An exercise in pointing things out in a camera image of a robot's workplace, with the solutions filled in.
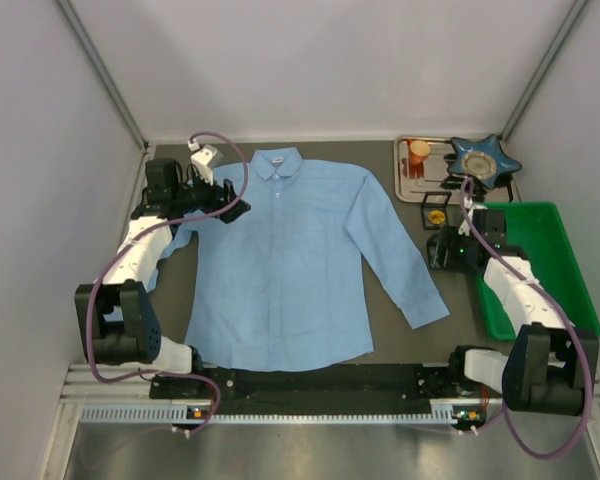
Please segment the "light blue shirt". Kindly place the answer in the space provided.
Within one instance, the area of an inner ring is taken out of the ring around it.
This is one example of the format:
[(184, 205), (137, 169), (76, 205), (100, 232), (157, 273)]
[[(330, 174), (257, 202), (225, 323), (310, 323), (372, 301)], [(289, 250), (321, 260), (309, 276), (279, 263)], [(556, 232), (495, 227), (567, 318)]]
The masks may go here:
[(216, 169), (250, 210), (231, 223), (181, 224), (198, 243), (185, 343), (223, 368), (307, 371), (373, 351), (362, 268), (412, 328), (449, 313), (385, 189), (366, 168), (258, 150)]

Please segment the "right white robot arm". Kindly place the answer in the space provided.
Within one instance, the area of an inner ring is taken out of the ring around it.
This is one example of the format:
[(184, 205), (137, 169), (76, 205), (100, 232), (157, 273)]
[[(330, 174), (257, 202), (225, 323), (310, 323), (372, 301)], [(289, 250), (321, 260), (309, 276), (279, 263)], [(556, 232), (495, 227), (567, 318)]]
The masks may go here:
[(528, 255), (509, 243), (504, 210), (474, 207), (470, 217), (459, 227), (441, 227), (428, 239), (429, 266), (480, 278), (495, 295), (515, 339), (507, 355), (458, 347), (450, 357), (453, 374), (500, 393), (513, 411), (583, 414), (593, 390), (596, 335), (565, 326)]

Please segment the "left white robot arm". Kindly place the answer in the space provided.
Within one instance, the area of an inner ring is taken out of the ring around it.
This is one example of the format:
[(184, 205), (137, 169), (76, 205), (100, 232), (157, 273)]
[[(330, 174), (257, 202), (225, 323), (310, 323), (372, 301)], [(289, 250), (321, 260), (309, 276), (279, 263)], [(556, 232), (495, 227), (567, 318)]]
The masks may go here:
[(109, 267), (74, 294), (81, 341), (96, 380), (112, 383), (99, 369), (135, 364), (143, 375), (200, 377), (204, 366), (193, 347), (161, 332), (149, 299), (150, 283), (162, 253), (185, 220), (217, 218), (231, 223), (250, 209), (229, 180), (213, 170), (220, 154), (204, 147), (187, 168), (174, 159), (150, 160), (146, 185), (132, 211), (126, 236)]

